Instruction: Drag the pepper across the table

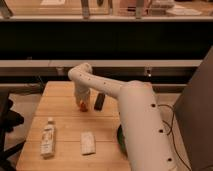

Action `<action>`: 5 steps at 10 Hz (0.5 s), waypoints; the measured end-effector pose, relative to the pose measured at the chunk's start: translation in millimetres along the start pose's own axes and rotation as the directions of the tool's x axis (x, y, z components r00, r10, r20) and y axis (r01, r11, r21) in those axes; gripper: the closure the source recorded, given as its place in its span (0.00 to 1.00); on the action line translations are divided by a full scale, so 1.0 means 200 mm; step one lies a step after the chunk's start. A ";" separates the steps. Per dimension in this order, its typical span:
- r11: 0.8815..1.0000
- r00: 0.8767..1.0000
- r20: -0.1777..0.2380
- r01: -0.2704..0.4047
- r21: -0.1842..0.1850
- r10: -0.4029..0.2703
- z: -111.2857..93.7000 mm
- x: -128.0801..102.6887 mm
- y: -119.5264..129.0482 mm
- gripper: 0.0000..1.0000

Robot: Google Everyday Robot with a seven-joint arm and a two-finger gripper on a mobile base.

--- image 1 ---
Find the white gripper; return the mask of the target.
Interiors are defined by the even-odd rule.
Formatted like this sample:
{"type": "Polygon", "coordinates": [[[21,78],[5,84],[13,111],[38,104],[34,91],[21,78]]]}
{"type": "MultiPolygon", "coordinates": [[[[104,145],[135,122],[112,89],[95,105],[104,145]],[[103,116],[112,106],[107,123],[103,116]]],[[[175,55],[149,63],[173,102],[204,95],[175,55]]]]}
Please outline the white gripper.
{"type": "Polygon", "coordinates": [[[89,104],[90,101],[90,89],[86,86],[76,84],[74,88],[74,95],[76,99],[76,104],[80,106],[82,103],[85,105],[89,104]]]}

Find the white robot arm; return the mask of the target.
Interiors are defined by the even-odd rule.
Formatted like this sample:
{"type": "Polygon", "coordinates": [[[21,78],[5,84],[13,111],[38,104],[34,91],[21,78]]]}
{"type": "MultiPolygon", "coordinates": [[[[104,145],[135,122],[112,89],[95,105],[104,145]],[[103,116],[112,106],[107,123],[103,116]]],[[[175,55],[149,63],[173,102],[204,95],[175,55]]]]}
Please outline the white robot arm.
{"type": "Polygon", "coordinates": [[[131,171],[178,171],[150,83],[96,76],[89,63],[73,67],[68,77],[74,82],[77,105],[89,99],[90,89],[117,100],[131,171]]]}

